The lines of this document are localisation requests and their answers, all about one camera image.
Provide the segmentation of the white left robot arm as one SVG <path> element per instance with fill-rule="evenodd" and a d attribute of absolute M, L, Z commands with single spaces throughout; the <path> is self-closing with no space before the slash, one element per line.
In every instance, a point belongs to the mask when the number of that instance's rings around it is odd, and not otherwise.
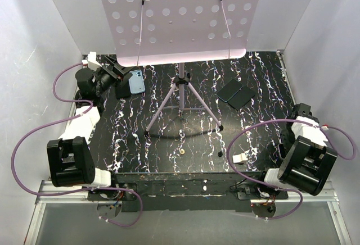
<path fill-rule="evenodd" d="M 103 94 L 111 86 L 121 90 L 132 73 L 114 60 L 110 60 L 108 66 L 100 64 L 95 52 L 90 52 L 82 64 L 75 74 L 77 117 L 58 139 L 47 144 L 51 180 L 55 187 L 100 188 L 106 199 L 113 200 L 119 195 L 120 187 L 111 172 L 95 166 L 88 143 L 104 112 Z"/>

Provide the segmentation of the light blue phone case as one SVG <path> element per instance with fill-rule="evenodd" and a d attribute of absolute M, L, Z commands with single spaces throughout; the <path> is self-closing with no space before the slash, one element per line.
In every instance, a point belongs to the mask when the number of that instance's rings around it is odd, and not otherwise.
<path fill-rule="evenodd" d="M 145 84 L 141 70 L 134 70 L 131 72 L 132 76 L 129 78 L 129 88 L 131 94 L 140 94 L 145 92 Z"/>

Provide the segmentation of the black smartphone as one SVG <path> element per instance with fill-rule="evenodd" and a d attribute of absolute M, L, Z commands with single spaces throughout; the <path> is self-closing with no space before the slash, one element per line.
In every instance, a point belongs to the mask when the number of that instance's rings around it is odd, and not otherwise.
<path fill-rule="evenodd" d="M 242 87 L 243 85 L 239 81 L 231 79 L 223 88 L 217 91 L 216 95 L 223 102 L 228 102 Z"/>

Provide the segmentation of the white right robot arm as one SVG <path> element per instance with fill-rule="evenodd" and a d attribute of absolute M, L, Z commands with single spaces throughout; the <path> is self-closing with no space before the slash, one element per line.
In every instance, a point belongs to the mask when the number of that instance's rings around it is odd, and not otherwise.
<path fill-rule="evenodd" d="M 328 140 L 318 127 L 320 122 L 312 115 L 309 105 L 296 104 L 288 118 L 297 122 L 286 122 L 286 128 L 281 131 L 280 167 L 268 169 L 264 179 L 254 185 L 260 198 L 270 197 L 275 186 L 318 195 L 338 157 L 327 145 Z"/>

